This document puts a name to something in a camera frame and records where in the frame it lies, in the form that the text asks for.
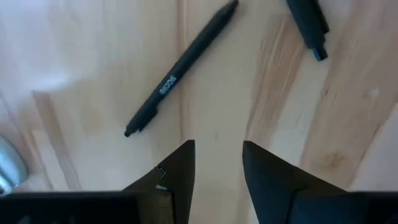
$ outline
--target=wooden surface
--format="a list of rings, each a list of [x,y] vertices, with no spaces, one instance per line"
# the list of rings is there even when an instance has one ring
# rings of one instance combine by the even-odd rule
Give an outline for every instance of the wooden surface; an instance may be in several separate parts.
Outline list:
[[[256,223],[252,140],[345,189],[398,190],[398,2],[320,0],[330,57],[306,50],[283,0],[242,0],[144,132],[124,127],[225,0],[0,2],[0,134],[22,191],[117,190],[187,139],[191,223]]]

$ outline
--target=pen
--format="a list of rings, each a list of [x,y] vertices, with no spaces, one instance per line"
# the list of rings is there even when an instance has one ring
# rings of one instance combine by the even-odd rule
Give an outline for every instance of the pen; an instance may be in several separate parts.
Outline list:
[[[224,29],[231,20],[238,0],[233,0],[223,6],[198,34],[180,59],[174,64],[168,74],[152,92],[150,97],[139,108],[134,117],[126,126],[124,135],[129,137],[136,131],[142,131],[157,114],[157,105],[167,96],[170,90],[180,81],[188,69],[195,63],[199,56]]]

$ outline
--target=light wood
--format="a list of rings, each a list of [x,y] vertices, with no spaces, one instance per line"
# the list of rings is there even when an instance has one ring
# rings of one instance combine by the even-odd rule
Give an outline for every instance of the light wood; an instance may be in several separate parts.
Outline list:
[[[285,1],[242,0],[155,119],[125,138],[225,0],[1,1],[0,134],[30,172],[18,190],[119,190],[187,139],[192,223],[257,222],[245,139],[345,189],[398,190],[393,172],[374,177],[394,170],[398,144],[398,3],[319,2],[327,60],[305,49]]]

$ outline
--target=metal object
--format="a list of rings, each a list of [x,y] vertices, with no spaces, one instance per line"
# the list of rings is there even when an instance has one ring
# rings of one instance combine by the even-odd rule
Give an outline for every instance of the metal object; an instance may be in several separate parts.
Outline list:
[[[16,149],[0,136],[0,187],[9,194],[27,179],[27,169]]]

